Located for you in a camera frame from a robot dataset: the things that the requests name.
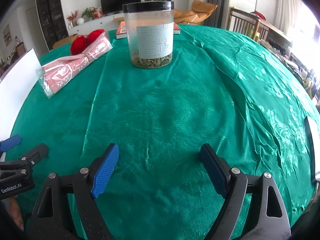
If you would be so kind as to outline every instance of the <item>transparent jar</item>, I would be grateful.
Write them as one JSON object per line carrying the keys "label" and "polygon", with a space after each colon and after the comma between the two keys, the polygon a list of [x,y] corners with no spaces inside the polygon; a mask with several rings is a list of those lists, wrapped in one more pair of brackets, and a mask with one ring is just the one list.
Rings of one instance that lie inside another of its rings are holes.
{"label": "transparent jar", "polygon": [[159,68],[172,61],[172,1],[123,5],[130,58],[140,68]]}

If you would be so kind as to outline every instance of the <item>red book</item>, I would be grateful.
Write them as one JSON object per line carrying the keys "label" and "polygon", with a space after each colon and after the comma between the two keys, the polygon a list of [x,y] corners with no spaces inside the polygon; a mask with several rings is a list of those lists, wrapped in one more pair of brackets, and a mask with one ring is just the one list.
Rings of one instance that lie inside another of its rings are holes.
{"label": "red book", "polygon": [[[180,34],[180,28],[176,23],[173,23],[173,34]],[[116,38],[123,39],[127,37],[128,35],[127,35],[127,29],[125,28],[125,23],[121,22],[116,32]]]}

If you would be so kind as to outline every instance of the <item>dried herb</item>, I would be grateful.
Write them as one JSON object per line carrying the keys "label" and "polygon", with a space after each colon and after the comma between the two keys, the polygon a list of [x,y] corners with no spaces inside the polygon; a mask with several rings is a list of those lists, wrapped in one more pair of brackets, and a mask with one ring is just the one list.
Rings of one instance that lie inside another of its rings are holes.
{"label": "dried herb", "polygon": [[139,52],[137,52],[132,58],[131,62],[133,65],[139,68],[160,68],[168,65],[172,60],[172,53],[168,56],[153,58],[153,59],[142,59],[139,58]]}

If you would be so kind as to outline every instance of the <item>silver bolt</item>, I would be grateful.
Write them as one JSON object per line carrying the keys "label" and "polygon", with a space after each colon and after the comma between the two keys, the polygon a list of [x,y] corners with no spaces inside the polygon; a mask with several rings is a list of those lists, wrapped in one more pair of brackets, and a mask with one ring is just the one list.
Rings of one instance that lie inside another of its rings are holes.
{"label": "silver bolt", "polygon": [[231,171],[234,173],[234,174],[239,174],[240,173],[240,170],[238,168],[232,168]]}
{"label": "silver bolt", "polygon": [[50,173],[48,176],[49,179],[53,179],[55,177],[56,177],[56,174],[54,172]]}
{"label": "silver bolt", "polygon": [[81,173],[81,174],[86,174],[86,173],[88,173],[88,171],[89,171],[89,169],[86,168],[86,167],[84,167],[84,168],[82,168],[82,169],[80,170],[80,173]]}
{"label": "silver bolt", "polygon": [[263,173],[263,176],[265,176],[267,179],[270,179],[272,177],[269,172]]}

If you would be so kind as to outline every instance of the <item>yarn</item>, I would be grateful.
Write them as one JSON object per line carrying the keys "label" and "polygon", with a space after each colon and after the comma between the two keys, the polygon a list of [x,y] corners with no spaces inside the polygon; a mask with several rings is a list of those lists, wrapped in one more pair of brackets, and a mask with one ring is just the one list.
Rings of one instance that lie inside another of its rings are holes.
{"label": "yarn", "polygon": [[87,47],[86,38],[83,35],[79,35],[71,44],[71,47],[70,47],[71,55],[74,56],[82,53],[86,47]]}
{"label": "yarn", "polygon": [[87,37],[87,46],[89,46],[91,43],[93,43],[101,33],[103,33],[104,30],[103,29],[99,29],[99,30],[95,30],[93,32],[91,32],[88,37]]}

